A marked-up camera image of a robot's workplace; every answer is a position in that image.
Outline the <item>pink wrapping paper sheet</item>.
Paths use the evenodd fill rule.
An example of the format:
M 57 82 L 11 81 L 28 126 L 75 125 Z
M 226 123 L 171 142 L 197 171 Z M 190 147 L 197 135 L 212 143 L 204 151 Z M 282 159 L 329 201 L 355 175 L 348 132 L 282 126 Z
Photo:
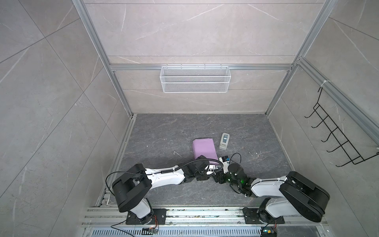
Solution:
M 204 156 L 207 159 L 218 161 L 214 141 L 212 138 L 195 139 L 192 142 L 194 159 Z

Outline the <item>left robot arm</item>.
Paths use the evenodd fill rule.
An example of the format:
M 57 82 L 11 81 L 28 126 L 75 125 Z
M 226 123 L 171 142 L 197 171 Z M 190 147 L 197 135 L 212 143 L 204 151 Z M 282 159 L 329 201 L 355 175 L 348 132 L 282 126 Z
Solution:
M 203 156 L 196 160 L 182 163 L 169 168 L 151 169 L 142 164 L 136 164 L 128 171 L 122 171 L 121 176 L 111 184 L 111 194 L 114 196 L 119 212 L 131 212 L 138 219 L 153 215 L 153 210 L 146 194 L 155 188 L 189 183 L 194 179 L 208 179 L 218 172 L 223 165 L 216 165 Z

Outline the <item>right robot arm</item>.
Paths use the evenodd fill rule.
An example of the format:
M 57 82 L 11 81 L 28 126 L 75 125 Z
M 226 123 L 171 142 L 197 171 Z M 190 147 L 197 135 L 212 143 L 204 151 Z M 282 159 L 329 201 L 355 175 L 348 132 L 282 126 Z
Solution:
M 291 215 L 319 223 L 330 200 L 325 189 L 295 171 L 278 178 L 251 178 L 239 164 L 226 162 L 223 168 L 208 174 L 215 182 L 228 183 L 234 192 L 245 197 L 265 197 L 257 211 L 264 223 Z

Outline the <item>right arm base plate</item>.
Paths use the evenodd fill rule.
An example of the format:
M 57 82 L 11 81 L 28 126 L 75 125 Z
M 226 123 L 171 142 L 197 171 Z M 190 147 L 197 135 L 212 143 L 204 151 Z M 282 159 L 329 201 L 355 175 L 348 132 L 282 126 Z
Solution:
M 246 224 L 284 224 L 284 218 L 272 217 L 265 210 L 259 210 L 258 208 L 247 208 L 242 209 L 243 217 Z

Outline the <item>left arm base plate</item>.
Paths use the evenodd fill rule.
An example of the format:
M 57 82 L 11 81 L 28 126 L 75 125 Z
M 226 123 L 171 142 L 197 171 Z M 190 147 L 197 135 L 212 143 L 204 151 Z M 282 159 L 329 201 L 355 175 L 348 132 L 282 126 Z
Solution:
M 151 213 L 143 218 L 138 218 L 136 214 L 130 212 L 125 223 L 126 225 L 155 225 L 157 222 L 158 225 L 163 225 L 166 221 L 166 214 L 167 209 L 164 208 L 154 208 Z

